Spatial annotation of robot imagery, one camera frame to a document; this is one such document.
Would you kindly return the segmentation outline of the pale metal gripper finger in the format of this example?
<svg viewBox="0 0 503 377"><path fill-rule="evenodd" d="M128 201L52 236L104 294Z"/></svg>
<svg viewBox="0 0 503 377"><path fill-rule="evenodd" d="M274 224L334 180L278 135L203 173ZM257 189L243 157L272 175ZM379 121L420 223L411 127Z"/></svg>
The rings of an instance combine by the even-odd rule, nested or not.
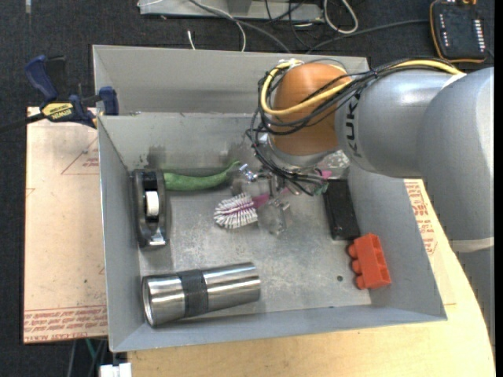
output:
<svg viewBox="0 0 503 377"><path fill-rule="evenodd" d="M273 235L286 231L290 222L290 203L281 199L271 199L267 203L267 229Z"/></svg>
<svg viewBox="0 0 503 377"><path fill-rule="evenodd" d="M257 173L254 173L248 164L241 165L238 170L232 173L231 192L233 195L248 194L261 195L263 182Z"/></svg>

